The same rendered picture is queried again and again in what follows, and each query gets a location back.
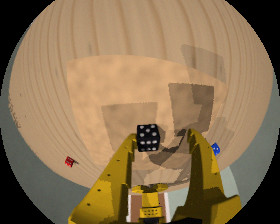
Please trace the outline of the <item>red die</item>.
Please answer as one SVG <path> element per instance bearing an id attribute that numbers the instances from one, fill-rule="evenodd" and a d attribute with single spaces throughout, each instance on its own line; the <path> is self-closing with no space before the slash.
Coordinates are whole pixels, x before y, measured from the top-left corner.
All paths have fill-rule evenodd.
<path id="1" fill-rule="evenodd" d="M 65 164 L 72 167 L 74 160 L 67 156 Z"/>

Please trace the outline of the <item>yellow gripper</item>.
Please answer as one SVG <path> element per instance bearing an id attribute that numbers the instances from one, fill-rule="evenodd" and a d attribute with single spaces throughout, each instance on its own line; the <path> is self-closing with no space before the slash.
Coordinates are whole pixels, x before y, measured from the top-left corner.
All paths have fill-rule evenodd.
<path id="1" fill-rule="evenodd" d="M 242 209 L 240 197 L 225 196 L 217 160 L 206 139 L 189 129 L 187 143 L 192 159 L 186 202 L 176 208 L 170 222 L 163 224 L 225 224 Z M 126 221 L 135 149 L 137 134 L 132 133 L 73 209 L 68 224 L 144 224 Z"/>

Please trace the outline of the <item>black die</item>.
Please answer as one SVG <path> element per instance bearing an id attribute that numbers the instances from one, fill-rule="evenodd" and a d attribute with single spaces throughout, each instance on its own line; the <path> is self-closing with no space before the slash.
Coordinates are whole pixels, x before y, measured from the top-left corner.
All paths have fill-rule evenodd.
<path id="1" fill-rule="evenodd" d="M 137 146 L 139 152 L 158 151 L 160 134 L 157 124 L 137 126 Z"/>

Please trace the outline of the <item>blue die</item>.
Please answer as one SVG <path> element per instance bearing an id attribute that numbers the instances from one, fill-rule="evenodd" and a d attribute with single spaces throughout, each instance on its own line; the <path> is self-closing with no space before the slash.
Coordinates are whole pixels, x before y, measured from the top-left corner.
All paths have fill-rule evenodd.
<path id="1" fill-rule="evenodd" d="M 220 153 L 220 148 L 218 147 L 217 143 L 214 143 L 212 146 L 215 156 Z"/>

